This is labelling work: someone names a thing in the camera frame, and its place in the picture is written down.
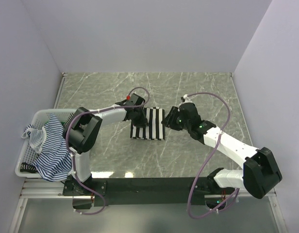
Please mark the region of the black white striped tank top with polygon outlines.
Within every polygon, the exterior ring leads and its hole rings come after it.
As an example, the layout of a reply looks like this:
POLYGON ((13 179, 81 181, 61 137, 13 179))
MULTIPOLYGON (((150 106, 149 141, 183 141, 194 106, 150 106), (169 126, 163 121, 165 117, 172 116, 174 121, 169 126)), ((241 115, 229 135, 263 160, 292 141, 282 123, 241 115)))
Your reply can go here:
POLYGON ((131 123, 130 138, 145 140, 165 140, 165 109, 159 107, 144 108, 148 126, 137 128, 131 123))

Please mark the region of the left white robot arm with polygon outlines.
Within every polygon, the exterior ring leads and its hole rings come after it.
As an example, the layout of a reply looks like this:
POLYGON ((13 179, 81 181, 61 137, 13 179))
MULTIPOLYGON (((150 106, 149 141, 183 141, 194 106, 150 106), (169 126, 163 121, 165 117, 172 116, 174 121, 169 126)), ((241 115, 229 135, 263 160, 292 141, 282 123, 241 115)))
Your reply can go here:
POLYGON ((87 180, 91 177, 89 151, 94 146, 101 127, 127 120, 137 126, 147 126, 144 112, 147 102, 148 100, 133 93, 127 99, 106 108, 88 110, 80 107, 76 110, 64 129, 63 137, 71 154, 70 174, 76 179, 74 189, 78 194, 86 195, 91 190, 91 182, 87 180))

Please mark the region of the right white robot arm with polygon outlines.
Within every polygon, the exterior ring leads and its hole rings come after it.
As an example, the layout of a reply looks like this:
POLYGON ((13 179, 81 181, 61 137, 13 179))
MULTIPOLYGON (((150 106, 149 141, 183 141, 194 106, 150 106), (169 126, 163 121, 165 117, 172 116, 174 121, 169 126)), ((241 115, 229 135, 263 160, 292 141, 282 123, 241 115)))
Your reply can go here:
POLYGON ((223 188, 239 188, 261 199, 282 180, 270 149, 255 148, 226 134, 212 122, 201 119, 191 102, 173 106, 162 124, 173 130, 186 130, 194 140, 216 148, 240 166, 240 170, 218 168, 208 175, 207 188, 211 193, 217 194, 223 188))

